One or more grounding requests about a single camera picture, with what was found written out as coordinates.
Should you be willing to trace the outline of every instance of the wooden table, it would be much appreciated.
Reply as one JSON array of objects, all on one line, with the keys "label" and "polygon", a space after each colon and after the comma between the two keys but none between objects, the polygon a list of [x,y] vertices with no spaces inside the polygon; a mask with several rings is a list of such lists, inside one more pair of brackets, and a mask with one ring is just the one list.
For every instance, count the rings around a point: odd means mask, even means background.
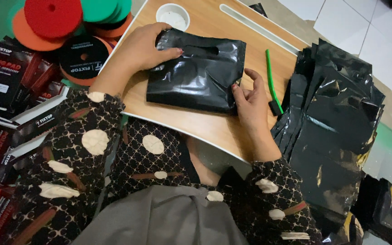
[{"label": "wooden table", "polygon": [[[190,26],[186,30],[188,33],[204,37],[238,39],[246,42],[244,66],[256,70],[265,79],[267,79],[265,50],[269,49],[274,86],[279,100],[282,101],[286,85],[293,73],[297,56],[230,15],[225,14],[221,11],[220,5],[222,3],[226,4],[287,43],[290,43],[298,50],[302,50],[308,45],[236,0],[147,0],[117,44],[117,48],[125,37],[138,26],[155,23],[156,11],[165,3],[176,3],[187,10],[190,15]],[[126,104],[126,114],[186,133],[245,162],[252,161],[250,139],[243,131],[238,117],[148,103],[146,102],[147,79],[147,72],[139,72],[130,79],[122,97]],[[252,89],[253,81],[247,75],[243,75],[241,86]],[[266,92],[270,98],[267,84]],[[273,117],[271,112],[269,112],[267,120],[270,127],[276,122],[276,118]]]}]

